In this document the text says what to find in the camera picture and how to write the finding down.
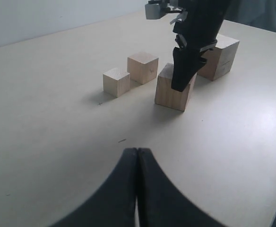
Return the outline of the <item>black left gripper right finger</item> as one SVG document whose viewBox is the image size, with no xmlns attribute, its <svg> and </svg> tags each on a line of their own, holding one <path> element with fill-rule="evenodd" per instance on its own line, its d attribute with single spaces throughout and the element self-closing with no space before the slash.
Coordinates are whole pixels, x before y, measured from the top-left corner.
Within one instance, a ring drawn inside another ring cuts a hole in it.
<svg viewBox="0 0 276 227">
<path fill-rule="evenodd" d="M 222 227 L 170 181 L 148 148 L 138 149 L 138 217 L 141 227 Z"/>
</svg>

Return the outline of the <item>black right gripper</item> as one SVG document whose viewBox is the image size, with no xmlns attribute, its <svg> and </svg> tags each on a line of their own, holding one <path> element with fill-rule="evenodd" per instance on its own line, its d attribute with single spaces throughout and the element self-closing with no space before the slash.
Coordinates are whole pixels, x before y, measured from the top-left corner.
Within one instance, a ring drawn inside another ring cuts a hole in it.
<svg viewBox="0 0 276 227">
<path fill-rule="evenodd" d="M 204 51 L 217 43 L 216 37 L 230 6 L 229 0 L 179 0 L 173 3 L 187 13 L 174 24 L 176 43 L 173 50 L 171 88 L 183 92 L 193 76 L 205 66 Z"/>
</svg>

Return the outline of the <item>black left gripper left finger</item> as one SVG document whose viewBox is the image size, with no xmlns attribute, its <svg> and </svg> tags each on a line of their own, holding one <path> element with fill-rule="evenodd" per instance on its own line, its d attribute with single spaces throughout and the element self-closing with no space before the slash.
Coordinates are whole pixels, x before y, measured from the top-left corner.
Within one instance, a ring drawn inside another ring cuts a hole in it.
<svg viewBox="0 0 276 227">
<path fill-rule="evenodd" d="M 134 227 L 138 150 L 127 148 L 105 182 L 53 227 Z"/>
</svg>

